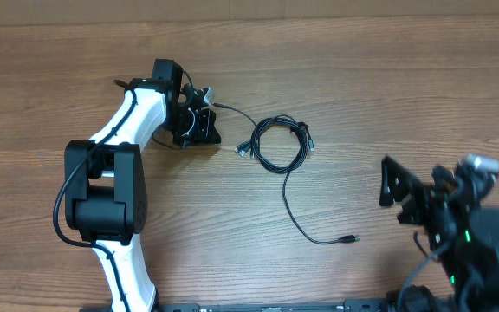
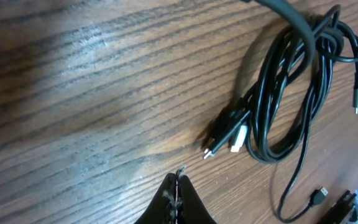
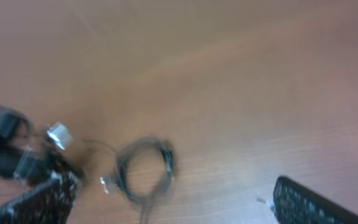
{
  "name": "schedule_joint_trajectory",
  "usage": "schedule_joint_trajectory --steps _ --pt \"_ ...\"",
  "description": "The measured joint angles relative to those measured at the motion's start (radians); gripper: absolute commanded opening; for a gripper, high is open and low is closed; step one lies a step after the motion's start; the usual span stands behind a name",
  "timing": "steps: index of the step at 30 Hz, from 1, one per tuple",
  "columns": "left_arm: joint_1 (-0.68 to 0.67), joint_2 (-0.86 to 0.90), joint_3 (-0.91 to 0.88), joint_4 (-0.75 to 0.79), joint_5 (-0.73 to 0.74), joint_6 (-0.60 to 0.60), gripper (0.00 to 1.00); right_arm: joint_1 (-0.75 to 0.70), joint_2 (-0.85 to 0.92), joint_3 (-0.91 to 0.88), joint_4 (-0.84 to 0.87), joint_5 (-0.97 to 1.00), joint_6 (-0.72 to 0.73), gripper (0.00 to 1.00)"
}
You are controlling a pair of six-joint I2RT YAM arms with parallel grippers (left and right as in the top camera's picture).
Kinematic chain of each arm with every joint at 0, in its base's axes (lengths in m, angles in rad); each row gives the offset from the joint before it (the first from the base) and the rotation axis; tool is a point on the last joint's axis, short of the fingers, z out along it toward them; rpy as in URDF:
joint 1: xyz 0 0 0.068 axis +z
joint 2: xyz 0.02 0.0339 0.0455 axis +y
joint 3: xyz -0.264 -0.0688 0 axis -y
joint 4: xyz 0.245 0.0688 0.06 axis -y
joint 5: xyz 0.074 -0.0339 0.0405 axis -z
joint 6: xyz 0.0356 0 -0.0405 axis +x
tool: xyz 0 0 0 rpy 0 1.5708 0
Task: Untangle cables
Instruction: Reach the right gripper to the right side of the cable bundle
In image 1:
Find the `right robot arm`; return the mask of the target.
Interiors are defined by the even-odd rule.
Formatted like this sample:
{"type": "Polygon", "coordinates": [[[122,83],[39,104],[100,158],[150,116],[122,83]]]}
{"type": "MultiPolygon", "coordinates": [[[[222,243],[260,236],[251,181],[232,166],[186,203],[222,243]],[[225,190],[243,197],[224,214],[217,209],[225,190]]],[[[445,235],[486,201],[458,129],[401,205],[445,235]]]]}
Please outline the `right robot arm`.
{"type": "Polygon", "coordinates": [[[424,228],[429,248],[407,277],[391,311],[499,311],[499,208],[482,201],[499,178],[496,159],[465,155],[454,170],[435,166],[424,183],[394,158],[381,161],[379,204],[399,204],[400,224],[424,228]],[[413,281],[429,263],[438,262],[453,294],[435,297],[413,281]]]}

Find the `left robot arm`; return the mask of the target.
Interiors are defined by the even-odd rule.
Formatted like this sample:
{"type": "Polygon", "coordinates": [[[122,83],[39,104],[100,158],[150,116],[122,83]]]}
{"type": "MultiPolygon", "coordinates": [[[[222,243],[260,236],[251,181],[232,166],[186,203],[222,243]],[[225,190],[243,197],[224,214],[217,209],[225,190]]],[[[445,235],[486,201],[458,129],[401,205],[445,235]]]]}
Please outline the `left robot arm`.
{"type": "Polygon", "coordinates": [[[55,233],[66,244],[92,250],[111,291],[110,311],[158,311],[158,290],[146,268],[141,245],[148,213],[142,153],[161,128],[173,144],[218,145],[211,88],[195,88],[174,60],[158,59],[148,78],[116,81],[123,102],[110,121],[87,140],[71,140],[64,151],[64,182],[55,209],[65,209],[64,235],[59,213],[55,233]]]}

